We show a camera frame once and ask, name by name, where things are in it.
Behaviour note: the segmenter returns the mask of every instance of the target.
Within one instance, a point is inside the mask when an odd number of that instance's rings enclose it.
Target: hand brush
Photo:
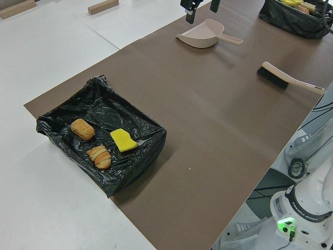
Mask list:
[[[295,78],[291,77],[290,75],[284,73],[283,71],[279,70],[278,68],[271,65],[269,62],[265,61],[262,64],[262,67],[260,67],[257,70],[257,74],[262,76],[263,78],[266,78],[270,82],[272,82],[274,85],[278,86],[279,88],[285,90],[288,86],[288,84],[293,84],[298,87],[310,90],[314,93],[324,95],[326,93],[326,90],[317,87],[315,85],[301,82],[299,80],[296,80]]]

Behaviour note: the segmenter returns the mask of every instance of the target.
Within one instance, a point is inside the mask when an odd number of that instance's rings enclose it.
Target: black garbage bag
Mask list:
[[[84,141],[71,131],[71,123],[81,118],[95,135]],[[127,131],[138,147],[121,153],[110,132]],[[37,119],[38,133],[49,137],[72,161],[93,179],[108,197],[135,181],[163,149],[166,130],[131,105],[107,85],[105,76],[87,84],[69,100]],[[111,167],[99,170],[87,151],[103,144],[112,157]]]
[[[321,17],[324,2],[321,0],[306,0],[306,2],[316,6],[316,13],[308,15],[277,0],[265,0],[264,6],[259,12],[259,18],[280,29],[307,39],[322,38],[329,32],[325,28]],[[329,27],[333,23],[332,17],[333,7],[328,4],[326,22]]]

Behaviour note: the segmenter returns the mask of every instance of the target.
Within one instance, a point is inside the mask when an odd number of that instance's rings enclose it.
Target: brown surface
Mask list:
[[[36,6],[35,0],[26,0],[22,3],[10,6],[3,10],[0,10],[0,17],[6,19],[8,17],[14,16],[18,13],[26,11]]]
[[[217,14],[210,5],[196,13],[194,25],[219,21],[242,46],[190,47],[175,38],[193,27],[181,18],[25,105],[37,117],[105,74],[166,128],[153,166],[112,198],[158,250],[208,250],[318,101],[258,77],[262,62],[325,88],[333,79],[332,36],[306,40],[275,28],[258,19],[262,5],[225,0]]]
[[[104,11],[106,9],[112,8],[117,5],[119,5],[118,0],[106,0],[99,4],[95,4],[93,6],[88,7],[88,12],[89,12],[89,14],[94,15],[94,14],[97,14],[101,11]]]

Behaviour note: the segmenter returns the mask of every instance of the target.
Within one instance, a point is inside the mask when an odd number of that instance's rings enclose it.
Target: beige dustpan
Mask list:
[[[207,48],[213,46],[218,40],[223,40],[235,45],[242,44],[243,40],[222,34],[223,30],[224,26],[221,23],[212,19],[206,19],[193,29],[177,35],[176,37],[195,48]]]

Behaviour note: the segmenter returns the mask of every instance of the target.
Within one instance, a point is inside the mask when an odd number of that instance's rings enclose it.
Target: black bristles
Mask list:
[[[273,73],[269,72],[264,67],[260,67],[257,70],[257,74],[262,76],[263,78],[269,80],[272,84],[278,86],[280,89],[285,90],[288,86],[288,82],[282,80],[281,78],[277,77]]]

